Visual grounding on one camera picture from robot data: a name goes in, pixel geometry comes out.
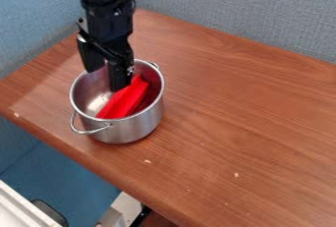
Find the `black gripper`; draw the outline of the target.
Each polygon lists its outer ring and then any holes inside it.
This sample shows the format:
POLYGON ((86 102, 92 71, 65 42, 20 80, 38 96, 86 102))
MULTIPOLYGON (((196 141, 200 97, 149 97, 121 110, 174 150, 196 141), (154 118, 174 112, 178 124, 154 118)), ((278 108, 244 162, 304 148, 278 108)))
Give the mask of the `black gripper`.
POLYGON ((88 73, 100 70, 108 63, 112 92, 125 88, 133 74, 133 52, 128 43, 132 34, 133 1, 81 1, 85 19, 77 21, 77 49, 88 73))

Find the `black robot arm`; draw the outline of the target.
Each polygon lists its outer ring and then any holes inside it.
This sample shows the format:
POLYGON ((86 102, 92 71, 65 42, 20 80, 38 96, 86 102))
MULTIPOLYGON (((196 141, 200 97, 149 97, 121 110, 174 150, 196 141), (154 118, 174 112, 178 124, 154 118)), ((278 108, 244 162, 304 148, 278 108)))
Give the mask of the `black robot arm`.
POLYGON ((93 73, 108 67, 109 88, 118 91, 130 83, 134 0, 80 0, 85 18, 77 20, 77 50, 84 69, 93 73))

